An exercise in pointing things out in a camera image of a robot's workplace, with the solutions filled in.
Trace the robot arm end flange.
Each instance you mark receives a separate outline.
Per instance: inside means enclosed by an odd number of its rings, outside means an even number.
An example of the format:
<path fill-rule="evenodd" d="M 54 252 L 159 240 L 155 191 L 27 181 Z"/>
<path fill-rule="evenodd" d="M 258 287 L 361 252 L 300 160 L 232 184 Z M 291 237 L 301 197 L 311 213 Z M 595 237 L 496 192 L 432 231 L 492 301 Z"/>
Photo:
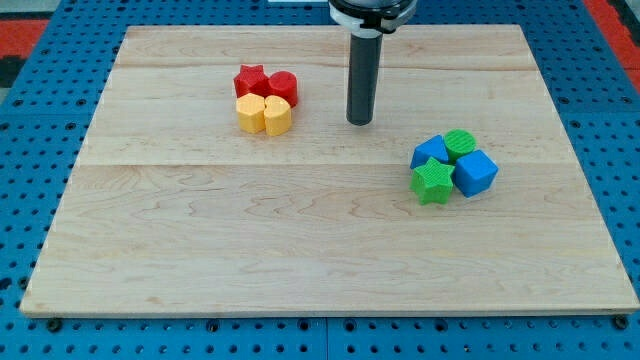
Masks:
<path fill-rule="evenodd" d="M 329 0 L 330 17 L 365 39 L 392 34 L 417 10 L 417 0 Z"/>

